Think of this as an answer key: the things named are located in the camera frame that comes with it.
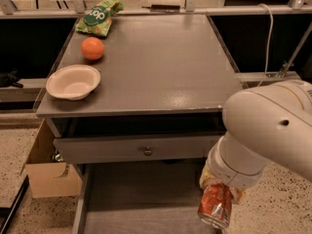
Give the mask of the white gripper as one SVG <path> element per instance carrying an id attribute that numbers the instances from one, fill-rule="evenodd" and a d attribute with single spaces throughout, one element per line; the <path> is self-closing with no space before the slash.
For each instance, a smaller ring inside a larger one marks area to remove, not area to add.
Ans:
<path id="1" fill-rule="evenodd" d="M 245 189 L 255 186 L 262 172 L 263 159 L 245 146 L 217 143 L 209 153 L 208 164 L 203 167 L 199 186 L 205 190 L 223 182 L 232 186 L 232 202 L 240 204 L 246 196 Z"/>

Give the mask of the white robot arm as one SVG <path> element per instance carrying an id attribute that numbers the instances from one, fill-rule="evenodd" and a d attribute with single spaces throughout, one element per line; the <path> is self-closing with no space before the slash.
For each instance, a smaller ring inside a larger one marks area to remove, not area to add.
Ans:
<path id="1" fill-rule="evenodd" d="M 270 162 L 312 181 L 312 84 L 288 80 L 238 92 L 222 121 L 226 133 L 209 152 L 201 188 L 222 183 L 238 201 Z"/>

